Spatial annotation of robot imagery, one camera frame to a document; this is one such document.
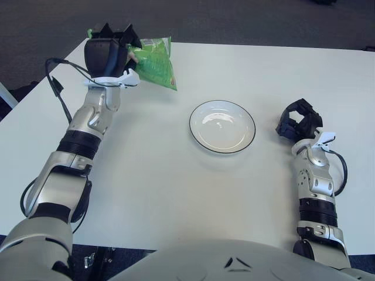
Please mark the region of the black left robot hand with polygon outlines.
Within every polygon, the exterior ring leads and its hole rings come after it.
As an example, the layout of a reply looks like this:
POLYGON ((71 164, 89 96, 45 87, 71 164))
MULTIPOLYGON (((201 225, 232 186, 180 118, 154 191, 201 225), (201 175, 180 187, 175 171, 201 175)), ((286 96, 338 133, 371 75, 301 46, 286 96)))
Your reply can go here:
POLYGON ((124 30, 112 30, 109 24, 94 29, 84 47, 89 74, 88 83, 100 87, 135 87, 139 75, 131 47, 141 48, 139 36, 130 24, 124 30))

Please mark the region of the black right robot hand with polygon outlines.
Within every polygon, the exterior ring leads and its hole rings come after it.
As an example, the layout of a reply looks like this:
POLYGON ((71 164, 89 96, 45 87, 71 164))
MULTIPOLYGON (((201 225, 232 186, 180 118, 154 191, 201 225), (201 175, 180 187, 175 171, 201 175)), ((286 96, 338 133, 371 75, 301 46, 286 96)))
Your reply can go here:
POLYGON ((335 140, 336 134, 323 132, 322 128, 322 117, 314 111, 310 103, 302 98, 284 109, 275 130, 279 136, 293 141, 294 144, 307 140, 312 148, 321 148, 325 152, 331 152, 329 143, 335 140), (289 114, 294 111, 303 116, 301 121, 290 117, 289 114))

